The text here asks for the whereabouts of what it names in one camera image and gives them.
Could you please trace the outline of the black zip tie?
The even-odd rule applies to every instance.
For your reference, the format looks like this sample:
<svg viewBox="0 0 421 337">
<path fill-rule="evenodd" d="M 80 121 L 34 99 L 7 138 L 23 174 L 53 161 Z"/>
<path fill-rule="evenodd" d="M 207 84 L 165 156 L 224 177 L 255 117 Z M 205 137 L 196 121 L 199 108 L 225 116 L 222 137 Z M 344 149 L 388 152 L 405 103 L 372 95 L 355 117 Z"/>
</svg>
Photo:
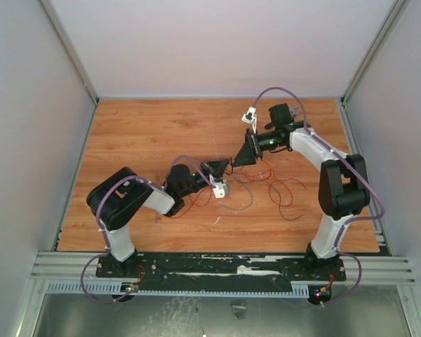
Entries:
<svg viewBox="0 0 421 337">
<path fill-rule="evenodd" d="M 234 172 L 234 166 L 233 166 L 233 161 L 232 161 L 232 158 L 231 157 L 229 158 L 228 165 L 229 165 L 229 168 L 225 171 L 225 173 L 227 175 L 231 176 L 233 174 L 233 172 Z"/>
</svg>

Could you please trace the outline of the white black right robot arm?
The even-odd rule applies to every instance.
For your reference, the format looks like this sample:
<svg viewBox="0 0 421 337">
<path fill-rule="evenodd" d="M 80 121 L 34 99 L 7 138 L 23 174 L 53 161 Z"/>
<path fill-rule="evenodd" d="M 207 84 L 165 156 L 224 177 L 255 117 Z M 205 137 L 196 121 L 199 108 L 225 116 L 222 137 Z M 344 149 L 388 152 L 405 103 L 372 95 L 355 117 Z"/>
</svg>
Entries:
<svg viewBox="0 0 421 337">
<path fill-rule="evenodd" d="M 254 165 L 265 151 L 287 150 L 299 152 L 319 170 L 318 200 L 323 215 L 315 238 L 307 246 L 304 269 L 308 277 L 321 279 L 337 270 L 340 243 L 349 222 L 370 203 L 366 163 L 360 154 L 349 155 L 332 148 L 306 121 L 295 121 L 285 103 L 271 107 L 269 116 L 265 133 L 257 131 L 255 107 L 249 107 L 242 116 L 251 127 L 246 130 L 233 165 Z"/>
</svg>

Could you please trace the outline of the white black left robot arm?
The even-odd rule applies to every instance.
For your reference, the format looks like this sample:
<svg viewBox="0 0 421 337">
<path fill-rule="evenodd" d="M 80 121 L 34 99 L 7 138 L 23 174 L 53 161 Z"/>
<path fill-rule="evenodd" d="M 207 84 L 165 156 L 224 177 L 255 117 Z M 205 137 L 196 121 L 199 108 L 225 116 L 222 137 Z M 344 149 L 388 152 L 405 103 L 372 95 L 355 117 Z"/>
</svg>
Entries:
<svg viewBox="0 0 421 337">
<path fill-rule="evenodd" d="M 230 159 L 203 161 L 191 172 L 175 160 L 163 185 L 124 167 L 89 192 L 86 203 L 105 240 L 106 257 L 122 277 L 129 277 L 137 267 L 136 248 L 129 222 L 142 208 L 171 218 L 185 205 L 184 198 L 210 187 L 217 199 L 229 195 L 229 183 L 223 178 Z"/>
</svg>

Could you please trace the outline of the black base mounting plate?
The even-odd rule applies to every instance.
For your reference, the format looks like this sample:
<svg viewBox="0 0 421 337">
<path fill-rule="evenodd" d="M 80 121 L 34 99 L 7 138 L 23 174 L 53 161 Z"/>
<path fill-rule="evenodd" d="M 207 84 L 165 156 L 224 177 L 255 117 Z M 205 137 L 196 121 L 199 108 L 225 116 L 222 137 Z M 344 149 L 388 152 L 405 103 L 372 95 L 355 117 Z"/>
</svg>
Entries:
<svg viewBox="0 0 421 337">
<path fill-rule="evenodd" d="M 346 280 L 339 258 L 315 265 L 304 256 L 266 253 L 148 253 L 137 252 L 123 265 L 107 257 L 98 261 L 101 278 L 141 277 L 143 290 L 281 292 L 292 282 Z"/>
</svg>

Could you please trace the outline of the aluminium frame rail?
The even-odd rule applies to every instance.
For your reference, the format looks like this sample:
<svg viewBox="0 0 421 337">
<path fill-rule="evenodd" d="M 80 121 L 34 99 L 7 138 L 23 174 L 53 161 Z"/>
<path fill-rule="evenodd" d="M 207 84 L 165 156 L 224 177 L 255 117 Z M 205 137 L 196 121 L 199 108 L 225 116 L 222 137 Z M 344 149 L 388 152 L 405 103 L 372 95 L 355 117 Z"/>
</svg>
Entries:
<svg viewBox="0 0 421 337">
<path fill-rule="evenodd" d="M 360 285 L 411 285 L 415 277 L 407 258 L 400 256 L 360 256 L 358 257 L 362 275 Z M 345 281 L 336 284 L 355 284 L 358 274 L 358 263 L 349 257 L 342 257 L 345 268 Z"/>
</svg>

